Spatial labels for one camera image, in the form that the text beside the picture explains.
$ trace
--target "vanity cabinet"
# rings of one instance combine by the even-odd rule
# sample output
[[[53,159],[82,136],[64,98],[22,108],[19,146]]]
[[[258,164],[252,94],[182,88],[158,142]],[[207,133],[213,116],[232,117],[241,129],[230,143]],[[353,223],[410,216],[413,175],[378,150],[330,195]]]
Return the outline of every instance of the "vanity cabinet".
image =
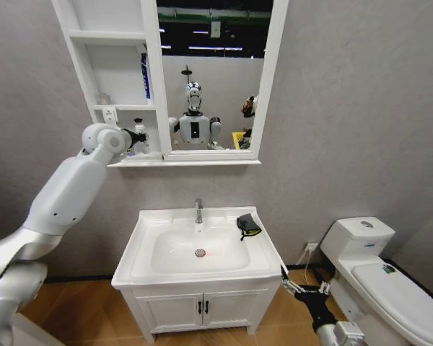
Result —
[[[257,300],[266,290],[203,294],[202,324],[208,328],[247,326],[256,314]]]
[[[262,228],[240,241],[237,216]],[[142,210],[112,279],[144,339],[226,327],[255,333],[287,271],[255,207]],[[204,250],[198,256],[197,250]]]
[[[249,333],[254,333],[279,282],[280,279],[271,278],[258,283],[235,280],[192,285],[202,287],[201,292],[193,291],[189,284],[170,284],[122,289],[121,293],[144,338],[153,343],[155,334],[165,332],[247,327]],[[250,286],[255,289],[242,289]]]
[[[150,331],[195,329],[202,325],[202,293],[136,299]]]

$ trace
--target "ceiling light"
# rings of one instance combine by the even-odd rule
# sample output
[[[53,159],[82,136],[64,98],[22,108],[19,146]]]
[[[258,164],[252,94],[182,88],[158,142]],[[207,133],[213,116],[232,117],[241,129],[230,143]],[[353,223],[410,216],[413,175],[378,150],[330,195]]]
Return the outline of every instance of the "ceiling light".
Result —
[[[195,45],[190,45],[188,48],[192,50],[242,50],[242,47],[201,47]]]

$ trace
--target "white sink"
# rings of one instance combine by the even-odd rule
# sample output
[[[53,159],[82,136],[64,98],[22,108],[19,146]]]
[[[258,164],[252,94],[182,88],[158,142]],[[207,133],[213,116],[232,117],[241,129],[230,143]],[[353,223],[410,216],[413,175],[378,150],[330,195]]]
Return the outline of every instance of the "white sink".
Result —
[[[227,222],[222,218],[207,218],[202,224],[182,219],[167,225],[152,250],[152,269],[163,273],[195,273],[247,267],[250,257],[246,243],[240,241],[239,229],[235,222],[224,223]]]
[[[241,241],[237,217],[247,213],[262,232]],[[195,217],[194,209],[141,211],[113,285],[280,275],[283,263],[255,207],[204,208],[200,224]]]

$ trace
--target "wall shelf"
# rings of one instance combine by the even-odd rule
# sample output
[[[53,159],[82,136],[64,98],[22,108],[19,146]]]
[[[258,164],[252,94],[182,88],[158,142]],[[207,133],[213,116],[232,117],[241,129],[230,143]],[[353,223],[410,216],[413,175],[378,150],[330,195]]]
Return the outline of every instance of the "wall shelf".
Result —
[[[186,167],[186,166],[238,166],[238,165],[259,165],[261,162],[254,160],[207,160],[207,161],[163,161],[144,160],[144,159],[126,159],[117,164],[110,164],[109,167]]]
[[[69,37],[86,45],[141,45],[146,42],[143,32],[69,30]]]
[[[155,110],[156,106],[153,104],[148,105],[91,105],[91,110],[102,110],[105,107],[115,107],[117,110]]]

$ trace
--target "wooden floor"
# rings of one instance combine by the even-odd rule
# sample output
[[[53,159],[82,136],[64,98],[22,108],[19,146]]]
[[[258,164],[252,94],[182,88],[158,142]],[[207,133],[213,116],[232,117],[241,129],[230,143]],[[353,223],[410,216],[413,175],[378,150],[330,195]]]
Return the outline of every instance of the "wooden floor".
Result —
[[[304,270],[289,277],[305,284]],[[307,273],[309,284],[317,284]],[[328,307],[338,320],[345,320],[332,298]],[[73,346],[145,346],[122,296],[110,281],[45,284],[38,297],[22,312],[47,332]],[[245,328],[159,334],[157,346],[315,346],[318,339],[305,305],[279,288],[255,335]]]

